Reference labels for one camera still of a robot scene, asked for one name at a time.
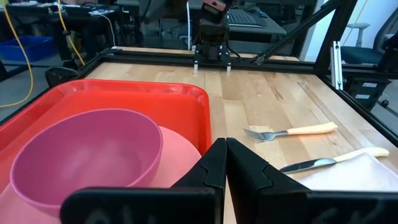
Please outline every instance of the pink bowl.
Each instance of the pink bowl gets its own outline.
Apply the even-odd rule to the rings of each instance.
[[[131,110],[74,115],[31,139],[11,167],[15,192],[58,216],[63,200],[84,187],[148,187],[162,154],[158,125]]]

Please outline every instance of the fork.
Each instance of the fork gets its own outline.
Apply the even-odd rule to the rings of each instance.
[[[325,123],[325,124],[318,124],[314,126],[307,126],[301,128],[292,128],[286,131],[279,131],[279,132],[266,132],[260,133],[257,131],[251,131],[248,129],[243,129],[243,131],[250,137],[261,140],[261,141],[272,141],[278,136],[288,136],[294,134],[323,134],[329,133],[337,129],[337,125],[333,122]]]

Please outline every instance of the knife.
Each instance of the knife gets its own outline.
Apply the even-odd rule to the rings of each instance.
[[[374,157],[388,156],[390,154],[390,152],[387,149],[383,149],[380,147],[366,147],[334,158],[320,158],[311,161],[299,162],[293,165],[283,167],[281,168],[280,171],[285,174],[291,174],[294,172],[309,170],[316,167],[330,166],[338,162],[343,162],[348,159],[352,159],[362,153],[368,153],[369,155]]]

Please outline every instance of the aluminum frame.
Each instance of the aluminum frame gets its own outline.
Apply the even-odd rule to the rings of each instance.
[[[297,74],[314,74],[319,77],[328,87],[330,87],[340,98],[342,98],[347,104],[350,105],[359,115],[361,115],[366,121],[374,126],[382,135],[384,135],[391,143],[398,147],[398,135],[391,131],[382,121],[380,121],[373,114],[369,113],[364,109],[355,99],[344,91],[336,90],[330,82],[329,76],[331,75],[330,66],[330,47],[334,41],[340,41],[341,36],[345,30],[348,20],[352,14],[352,11],[358,0],[329,0],[325,5],[322,6],[321,10],[316,12],[314,16],[308,18],[302,25],[296,30],[291,32],[286,38],[293,39],[295,36],[302,34],[320,19],[325,17],[327,11],[333,11],[334,16],[331,20],[331,24],[326,33],[325,40],[322,43],[320,53],[315,63],[313,62],[300,62],[300,61],[286,61],[286,60],[273,60],[267,59],[270,55],[276,52],[280,47],[283,47],[288,41],[282,39],[277,42],[276,47],[272,47],[271,50],[263,52],[261,55],[265,55],[264,61],[258,65],[253,63],[258,57],[250,58],[249,60],[240,61],[236,58],[232,58],[232,69],[233,70],[256,70],[262,72],[280,72],[280,73],[297,73]],[[92,61],[88,62],[84,67],[79,70],[78,78],[85,78],[88,76],[96,67],[101,65],[103,62],[114,62],[114,63],[139,63],[147,65],[173,65],[183,67],[193,67],[194,55],[193,54],[170,54],[170,53],[153,53],[153,52],[134,52],[134,51],[123,51],[108,49],[95,57]],[[203,68],[218,68],[226,69],[226,67],[219,63],[205,62],[199,64],[199,69]],[[398,74],[379,72],[375,67],[364,66],[364,65],[343,65],[342,68],[343,78],[348,77],[377,77],[377,78],[389,78],[398,79]],[[6,119],[0,122],[5,123],[14,115],[18,114],[26,106],[31,104],[33,101],[38,99],[49,89],[42,92],[39,96],[30,100],[23,107],[19,108],[16,112],[8,116]]]

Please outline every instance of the chair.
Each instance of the chair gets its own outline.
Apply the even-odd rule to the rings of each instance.
[[[367,23],[347,25],[349,28],[359,29],[359,33],[355,47],[341,47],[341,59],[343,61],[351,64],[377,65],[384,54],[383,43],[398,31],[398,8],[377,33],[372,49],[362,47],[363,31],[369,26]]]

